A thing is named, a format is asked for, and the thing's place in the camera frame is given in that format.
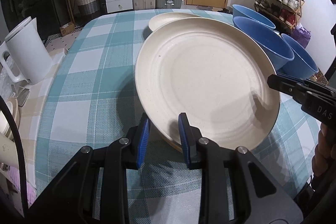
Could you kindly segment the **right hand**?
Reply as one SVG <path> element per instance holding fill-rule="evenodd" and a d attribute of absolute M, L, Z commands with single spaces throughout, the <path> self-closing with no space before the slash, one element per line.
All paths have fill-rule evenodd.
<path fill-rule="evenodd" d="M 334 134 L 325 124 L 321 124 L 318 133 L 318 144 L 315 147 L 315 154 L 312 158 L 312 171 L 314 176 L 321 176 L 328 168 L 328 159 L 335 160 L 335 145 L 331 147 L 326 140 L 327 136 Z"/>

